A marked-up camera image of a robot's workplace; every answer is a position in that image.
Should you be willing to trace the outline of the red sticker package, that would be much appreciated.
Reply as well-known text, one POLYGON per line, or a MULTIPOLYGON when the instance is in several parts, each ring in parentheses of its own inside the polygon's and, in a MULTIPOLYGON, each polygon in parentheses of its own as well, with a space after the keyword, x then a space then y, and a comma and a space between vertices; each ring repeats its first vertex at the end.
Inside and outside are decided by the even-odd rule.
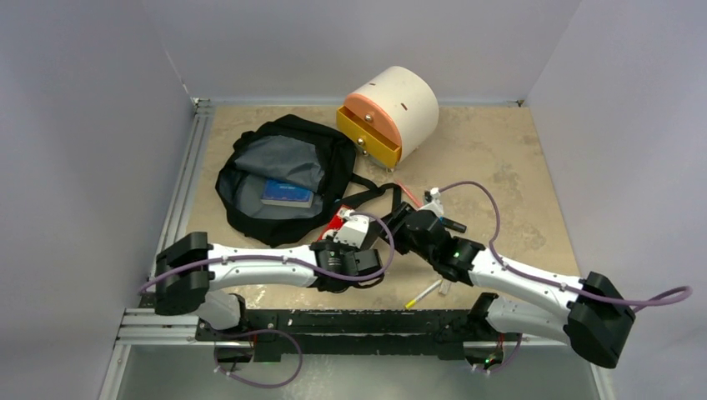
POLYGON ((353 208, 341 205, 321 232, 319 239, 333 239, 338 230, 346 223, 344 218, 348 217, 353 211, 353 208))

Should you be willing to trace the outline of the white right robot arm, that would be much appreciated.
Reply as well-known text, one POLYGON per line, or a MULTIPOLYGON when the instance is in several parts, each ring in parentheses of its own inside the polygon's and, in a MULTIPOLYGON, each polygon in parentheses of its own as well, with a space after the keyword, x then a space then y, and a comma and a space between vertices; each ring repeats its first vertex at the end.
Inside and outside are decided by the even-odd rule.
POLYGON ((406 202, 383 220, 398 253, 417 254, 452 283, 495 290, 480 296, 468 317, 475 337, 526 333, 565 343, 600 367, 617 366, 635 313, 606 276, 567 276, 498 260, 489 247, 452 235, 433 212, 406 202))

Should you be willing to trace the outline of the black student backpack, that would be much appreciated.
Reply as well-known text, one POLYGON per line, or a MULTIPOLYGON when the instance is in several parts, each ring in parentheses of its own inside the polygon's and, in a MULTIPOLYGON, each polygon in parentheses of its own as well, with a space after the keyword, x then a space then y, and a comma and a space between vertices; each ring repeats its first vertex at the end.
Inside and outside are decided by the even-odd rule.
POLYGON ((343 133, 293 114, 244 132, 215 183, 228 224, 275 248, 326 225, 341 206, 359 208, 391 192, 391 207, 397 208, 401 187, 356 174, 357 154, 343 133), (265 204, 270 181, 301 188, 312 198, 302 207, 265 204))

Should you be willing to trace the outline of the Jane Eyre book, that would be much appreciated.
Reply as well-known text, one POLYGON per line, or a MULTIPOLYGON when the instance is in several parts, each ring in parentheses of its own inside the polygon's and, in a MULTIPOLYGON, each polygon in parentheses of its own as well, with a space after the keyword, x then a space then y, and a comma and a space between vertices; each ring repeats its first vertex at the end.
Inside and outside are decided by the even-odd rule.
POLYGON ((269 179, 264 185, 260 200, 262 204, 270 206, 309 208, 313 203, 313 193, 288 182, 269 179))

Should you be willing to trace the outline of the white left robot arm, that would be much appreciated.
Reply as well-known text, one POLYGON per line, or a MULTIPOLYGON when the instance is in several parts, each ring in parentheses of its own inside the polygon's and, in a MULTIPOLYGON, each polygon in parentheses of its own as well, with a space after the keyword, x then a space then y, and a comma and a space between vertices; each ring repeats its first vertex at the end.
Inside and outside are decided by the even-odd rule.
POLYGON ((245 301, 225 291, 249 285, 287 285, 341 293, 384 274, 375 249, 320 240, 289 248, 235 248, 210 243, 191 232, 155 259, 156 314, 196 315, 229 341, 248 332, 245 301))

